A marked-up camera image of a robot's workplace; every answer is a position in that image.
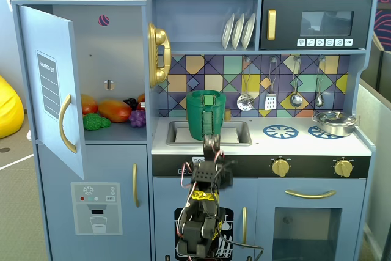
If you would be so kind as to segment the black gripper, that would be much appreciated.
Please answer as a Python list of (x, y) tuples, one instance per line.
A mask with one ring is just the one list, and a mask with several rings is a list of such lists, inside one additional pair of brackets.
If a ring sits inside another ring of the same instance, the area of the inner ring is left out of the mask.
[(226, 189), (233, 185), (234, 161), (224, 158), (220, 144), (220, 134), (204, 136), (205, 160), (193, 164), (191, 184), (196, 183), (200, 189)]

